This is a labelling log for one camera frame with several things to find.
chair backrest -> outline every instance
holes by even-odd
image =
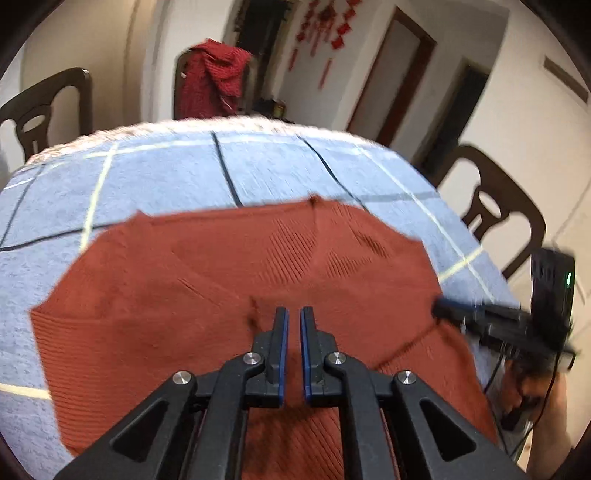
[[[461,159],[471,161],[480,172],[480,185],[472,195],[472,203],[462,221],[469,226],[480,215],[480,225],[474,231],[478,241],[493,226],[505,222],[512,212],[522,213],[529,221],[531,228],[530,241],[503,270],[503,276],[509,278],[527,260],[531,253],[542,246],[546,233],[544,217],[531,198],[507,175],[492,159],[471,145],[460,145],[448,154],[435,173],[428,174],[429,180],[439,187],[443,179],[452,169],[453,164]],[[501,211],[500,216],[493,214],[480,200],[479,193],[489,195]]]
[[[189,48],[184,50],[177,57],[177,65],[174,72],[174,105],[173,105],[173,119],[180,120],[180,103],[183,94],[183,85],[185,80],[185,68],[193,51]],[[254,105],[254,96],[256,89],[256,77],[258,75],[258,60],[252,56],[249,60],[244,72],[242,72],[242,98],[238,102],[238,115],[250,115]]]
[[[25,151],[25,161],[49,146],[47,129],[51,120],[51,103],[56,95],[68,86],[75,87],[80,94],[80,135],[90,135],[92,80],[90,73],[85,69],[73,68],[56,73],[19,93],[0,108],[0,125],[6,120],[14,120],[16,123],[17,138]],[[36,127],[25,131],[25,124],[36,116],[44,118]]]

plaid tablecloth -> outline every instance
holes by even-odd
[[[0,193],[0,431],[35,479],[53,478],[71,456],[28,311],[93,237],[138,210],[235,208],[310,193],[365,208],[421,239],[445,295],[515,304],[433,187],[396,153],[358,137],[240,117],[137,125],[47,149]],[[473,351],[484,383],[493,359]]]

human hand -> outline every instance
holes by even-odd
[[[518,381],[513,362],[505,362],[501,389],[501,404],[504,410],[511,411],[519,407],[523,396],[542,399],[530,414],[530,420],[537,421],[527,465],[527,474],[532,480],[546,480],[552,477],[571,449],[566,432],[566,376],[563,373],[556,373],[542,413],[543,399],[551,381],[552,373],[549,372]]]

knit sweater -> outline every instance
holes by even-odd
[[[277,306],[314,307],[339,349],[387,374],[416,372],[495,441],[463,336],[431,316],[441,293],[420,241],[316,197],[149,217],[101,234],[31,312],[61,439],[84,451],[178,370],[249,351]],[[338,412],[302,398],[290,322],[285,403],[252,409],[243,477],[342,478]]]

doorway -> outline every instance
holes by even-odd
[[[289,0],[245,0],[236,17],[236,46],[258,60],[255,99],[260,98],[278,34],[292,9]]]
[[[423,78],[436,42],[397,8],[347,131],[389,147]]]
[[[457,147],[458,140],[484,90],[488,76],[489,72],[472,64],[465,63],[462,67],[444,114],[425,147],[422,148],[423,153],[420,159],[415,163],[418,170],[427,178],[437,171],[445,156]]]

